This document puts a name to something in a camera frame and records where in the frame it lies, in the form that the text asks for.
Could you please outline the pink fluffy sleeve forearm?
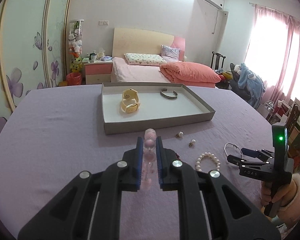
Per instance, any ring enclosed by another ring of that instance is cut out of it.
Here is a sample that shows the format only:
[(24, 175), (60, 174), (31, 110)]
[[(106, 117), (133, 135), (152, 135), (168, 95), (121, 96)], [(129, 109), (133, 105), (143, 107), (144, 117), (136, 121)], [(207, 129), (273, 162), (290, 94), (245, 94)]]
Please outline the pink fluffy sleeve forearm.
[(280, 202), (277, 216), (292, 228), (300, 220), (300, 174), (293, 174), (290, 184), (281, 187), (271, 202)]

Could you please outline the right hand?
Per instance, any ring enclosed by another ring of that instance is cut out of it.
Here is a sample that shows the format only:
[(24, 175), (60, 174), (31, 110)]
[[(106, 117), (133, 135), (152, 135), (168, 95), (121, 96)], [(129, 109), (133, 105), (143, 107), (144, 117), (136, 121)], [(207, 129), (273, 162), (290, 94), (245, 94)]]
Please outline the right hand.
[(277, 193), (272, 197), (271, 189), (266, 185), (266, 182), (262, 182), (261, 186), (261, 205), (266, 206), (270, 203), (280, 202), (281, 206), (288, 204), (290, 196), (290, 185), (281, 186)]

